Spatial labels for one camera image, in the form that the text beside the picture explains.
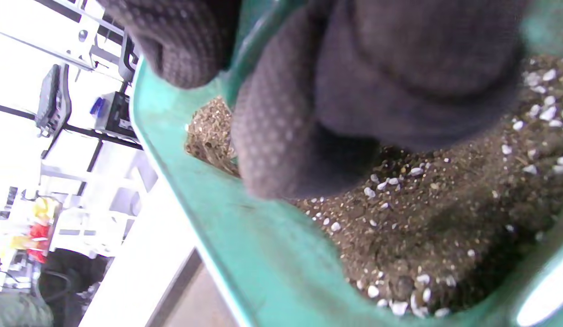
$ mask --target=red object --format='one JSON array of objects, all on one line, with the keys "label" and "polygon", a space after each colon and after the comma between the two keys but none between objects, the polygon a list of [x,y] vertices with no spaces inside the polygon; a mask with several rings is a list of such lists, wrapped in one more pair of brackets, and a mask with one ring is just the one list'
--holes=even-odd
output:
[{"label": "red object", "polygon": [[[43,226],[41,224],[34,224],[30,228],[29,232],[30,238],[48,238],[49,236],[49,226]],[[41,241],[40,245],[47,244],[47,241]],[[28,249],[27,254],[33,257],[35,260],[39,261],[40,263],[45,263],[46,257],[43,255],[43,251],[41,250],[32,250]]]}]

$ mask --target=gloved hand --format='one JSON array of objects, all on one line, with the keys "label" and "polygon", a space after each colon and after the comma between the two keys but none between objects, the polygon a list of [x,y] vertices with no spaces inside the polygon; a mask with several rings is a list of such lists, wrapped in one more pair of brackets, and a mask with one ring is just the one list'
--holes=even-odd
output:
[{"label": "gloved hand", "polygon": [[[101,0],[153,70],[198,87],[229,62],[240,0]],[[367,177],[381,145],[449,147],[516,99],[527,0],[310,0],[265,46],[234,110],[248,192],[306,198]]]}]

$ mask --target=floor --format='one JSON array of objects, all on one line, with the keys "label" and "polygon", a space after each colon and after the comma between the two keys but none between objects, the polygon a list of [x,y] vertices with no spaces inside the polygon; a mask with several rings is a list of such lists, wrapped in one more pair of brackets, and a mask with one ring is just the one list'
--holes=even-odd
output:
[{"label": "floor", "polygon": [[229,307],[204,265],[200,266],[188,288],[178,298],[174,309],[166,315],[163,327],[237,326]]}]

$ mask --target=yellow object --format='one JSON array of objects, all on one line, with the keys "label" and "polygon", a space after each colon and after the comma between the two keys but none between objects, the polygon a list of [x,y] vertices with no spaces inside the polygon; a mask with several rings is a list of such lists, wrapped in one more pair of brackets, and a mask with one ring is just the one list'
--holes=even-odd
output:
[{"label": "yellow object", "polygon": [[47,225],[55,216],[59,202],[51,198],[37,198],[33,205],[33,215],[40,220],[42,225]]},{"label": "yellow object", "polygon": [[0,235],[0,259],[5,256],[9,250],[25,250],[27,248],[36,247],[37,242],[32,240],[28,235]]}]

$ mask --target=glove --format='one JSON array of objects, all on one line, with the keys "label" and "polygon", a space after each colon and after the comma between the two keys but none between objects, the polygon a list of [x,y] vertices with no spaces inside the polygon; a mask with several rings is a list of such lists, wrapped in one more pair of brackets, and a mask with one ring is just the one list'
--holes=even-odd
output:
[{"label": "glove", "polygon": [[[102,0],[152,69],[188,89],[232,54],[240,0]],[[234,110],[248,192],[342,193],[380,147],[449,147],[514,106],[526,0],[310,0],[269,40]]]}]

